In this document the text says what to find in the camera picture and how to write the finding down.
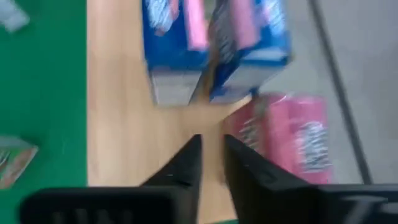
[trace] black plastic object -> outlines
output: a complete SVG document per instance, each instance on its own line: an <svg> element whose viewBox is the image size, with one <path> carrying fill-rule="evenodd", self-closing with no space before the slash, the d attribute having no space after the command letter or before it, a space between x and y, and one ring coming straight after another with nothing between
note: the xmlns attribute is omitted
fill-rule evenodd
<svg viewBox="0 0 398 224"><path fill-rule="evenodd" d="M224 138L239 224L398 223L398 185L312 185L234 137Z"/></svg>
<svg viewBox="0 0 398 224"><path fill-rule="evenodd" d="M196 223L202 170L196 135L140 187L46 189L26 198L22 224Z"/></svg>

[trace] floor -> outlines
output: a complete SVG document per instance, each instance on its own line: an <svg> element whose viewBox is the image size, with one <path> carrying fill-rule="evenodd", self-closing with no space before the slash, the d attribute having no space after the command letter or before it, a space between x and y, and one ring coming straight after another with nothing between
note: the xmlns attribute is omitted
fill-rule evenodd
<svg viewBox="0 0 398 224"><path fill-rule="evenodd" d="M320 2L373 181L397 183L398 2Z"/></svg>
<svg viewBox="0 0 398 224"><path fill-rule="evenodd" d="M0 135L40 149L0 191L1 222L10 224L19 223L19 203L32 192L86 185L85 2L16 2L30 24L14 34L0 26Z"/></svg>
<svg viewBox="0 0 398 224"><path fill-rule="evenodd" d="M221 181L220 121L239 105L156 108L142 58L140 1L88 1L88 183L139 185L203 135L200 223L235 217Z"/></svg>
<svg viewBox="0 0 398 224"><path fill-rule="evenodd" d="M287 0L295 59L262 91L310 93L328 106L335 182L361 182L353 149L307 1ZM162 167L192 134L204 140L200 223L235 217L220 181L220 121L240 104L156 108L142 58L139 1L88 1L88 181L139 185Z"/></svg>

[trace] green floor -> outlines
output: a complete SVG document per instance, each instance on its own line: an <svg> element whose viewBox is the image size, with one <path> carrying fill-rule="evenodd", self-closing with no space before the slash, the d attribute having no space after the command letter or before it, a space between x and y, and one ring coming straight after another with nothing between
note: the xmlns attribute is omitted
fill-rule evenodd
<svg viewBox="0 0 398 224"><path fill-rule="evenodd" d="M40 151L0 191L1 223L15 223L20 199L37 189L86 185L85 1L17 2L31 24L12 35L0 27L0 134Z"/></svg>

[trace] wooden floor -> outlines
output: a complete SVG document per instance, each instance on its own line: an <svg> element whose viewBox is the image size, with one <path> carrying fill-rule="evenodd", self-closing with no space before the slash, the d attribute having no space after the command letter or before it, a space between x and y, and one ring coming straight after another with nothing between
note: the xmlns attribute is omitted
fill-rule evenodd
<svg viewBox="0 0 398 224"><path fill-rule="evenodd" d="M88 1L88 181L134 186L203 134L200 223L235 217L220 181L220 121L239 105L156 108L142 57L141 0Z"/></svg>

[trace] product packaging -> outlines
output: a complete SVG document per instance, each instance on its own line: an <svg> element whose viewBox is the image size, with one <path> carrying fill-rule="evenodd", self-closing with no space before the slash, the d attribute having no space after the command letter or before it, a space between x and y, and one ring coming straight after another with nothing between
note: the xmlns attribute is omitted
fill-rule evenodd
<svg viewBox="0 0 398 224"><path fill-rule="evenodd" d="M218 0L211 29L218 51L212 103L244 98L292 58L282 0Z"/></svg>
<svg viewBox="0 0 398 224"><path fill-rule="evenodd" d="M313 184L331 182L325 104L317 96L259 96L225 119L228 134Z"/></svg>
<svg viewBox="0 0 398 224"><path fill-rule="evenodd" d="M203 0L142 0L142 22L155 103L189 104L208 63Z"/></svg>
<svg viewBox="0 0 398 224"><path fill-rule="evenodd" d="M14 0L0 0L0 23L15 32L29 23L29 17Z"/></svg>
<svg viewBox="0 0 398 224"><path fill-rule="evenodd" d="M37 153L37 146L16 137L0 136L0 189L8 189Z"/></svg>

